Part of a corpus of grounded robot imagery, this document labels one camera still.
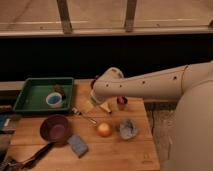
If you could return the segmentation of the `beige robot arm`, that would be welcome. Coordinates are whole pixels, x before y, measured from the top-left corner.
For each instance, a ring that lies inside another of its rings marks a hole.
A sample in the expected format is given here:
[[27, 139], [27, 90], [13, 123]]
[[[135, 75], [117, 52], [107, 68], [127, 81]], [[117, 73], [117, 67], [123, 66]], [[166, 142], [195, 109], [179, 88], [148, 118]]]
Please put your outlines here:
[[213, 61], [126, 78], [111, 67], [94, 83], [90, 98], [176, 100], [168, 171], [213, 171]]

